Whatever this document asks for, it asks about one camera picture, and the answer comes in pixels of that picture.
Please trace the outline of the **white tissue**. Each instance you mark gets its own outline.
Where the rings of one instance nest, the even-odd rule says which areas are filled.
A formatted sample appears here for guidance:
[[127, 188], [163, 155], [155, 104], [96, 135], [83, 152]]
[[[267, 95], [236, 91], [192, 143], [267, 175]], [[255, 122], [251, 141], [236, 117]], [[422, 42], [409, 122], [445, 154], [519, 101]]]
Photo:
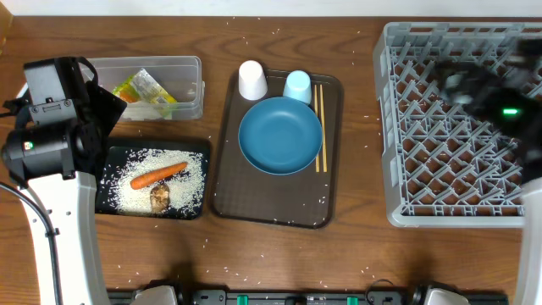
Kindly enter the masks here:
[[120, 119], [123, 121], [172, 119], [172, 113], [169, 108], [162, 105], [139, 101], [128, 103]]

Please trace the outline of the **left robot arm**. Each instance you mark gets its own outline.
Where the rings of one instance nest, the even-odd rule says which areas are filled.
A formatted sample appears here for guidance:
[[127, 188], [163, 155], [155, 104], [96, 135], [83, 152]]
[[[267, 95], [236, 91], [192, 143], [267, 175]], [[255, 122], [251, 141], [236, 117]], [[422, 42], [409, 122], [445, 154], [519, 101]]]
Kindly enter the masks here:
[[83, 57], [24, 66], [26, 86], [4, 103], [15, 118], [1, 149], [24, 205], [43, 304], [108, 304], [97, 245], [97, 182], [125, 102]]

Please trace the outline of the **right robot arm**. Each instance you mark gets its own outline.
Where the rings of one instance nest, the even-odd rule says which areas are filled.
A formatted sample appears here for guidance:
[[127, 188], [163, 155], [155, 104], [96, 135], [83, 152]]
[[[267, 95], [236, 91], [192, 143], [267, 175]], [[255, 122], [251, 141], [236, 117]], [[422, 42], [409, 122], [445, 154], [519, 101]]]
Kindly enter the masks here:
[[521, 199], [526, 212], [515, 304], [541, 303], [541, 102], [521, 93], [520, 85], [536, 72], [541, 40], [516, 46], [517, 76], [505, 78], [474, 63], [445, 61], [432, 75], [439, 96], [475, 119], [490, 122], [501, 134], [519, 140], [516, 160], [523, 168]]

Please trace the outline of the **dark blue plate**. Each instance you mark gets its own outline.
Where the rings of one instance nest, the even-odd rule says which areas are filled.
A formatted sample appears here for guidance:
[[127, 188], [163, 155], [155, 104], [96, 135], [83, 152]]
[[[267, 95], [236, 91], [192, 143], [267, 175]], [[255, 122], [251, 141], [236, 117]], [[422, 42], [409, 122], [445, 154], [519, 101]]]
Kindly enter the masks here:
[[288, 97], [256, 103], [242, 118], [238, 143], [244, 158], [270, 175], [292, 175], [318, 156], [323, 130], [307, 104]]

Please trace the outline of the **orange carrot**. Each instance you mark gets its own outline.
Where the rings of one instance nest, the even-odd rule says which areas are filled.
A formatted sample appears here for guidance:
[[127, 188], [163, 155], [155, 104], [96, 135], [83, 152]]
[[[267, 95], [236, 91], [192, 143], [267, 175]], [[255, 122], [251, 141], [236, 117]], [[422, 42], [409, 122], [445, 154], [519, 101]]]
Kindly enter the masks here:
[[188, 163], [174, 164], [137, 176], [130, 182], [130, 187], [133, 190], [139, 190], [141, 188], [147, 187], [155, 182], [158, 182], [183, 171], [187, 165]]

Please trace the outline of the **foil snack wrapper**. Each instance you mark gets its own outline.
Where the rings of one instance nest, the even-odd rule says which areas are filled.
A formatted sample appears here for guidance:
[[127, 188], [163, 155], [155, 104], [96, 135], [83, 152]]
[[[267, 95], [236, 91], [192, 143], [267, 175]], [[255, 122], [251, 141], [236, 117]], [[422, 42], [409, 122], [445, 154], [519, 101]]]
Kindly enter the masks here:
[[172, 107], [177, 103], [177, 100], [143, 68], [131, 75], [124, 83], [116, 86], [113, 94], [126, 103], [143, 101], [162, 105], [164, 108], [169, 108], [171, 112]]

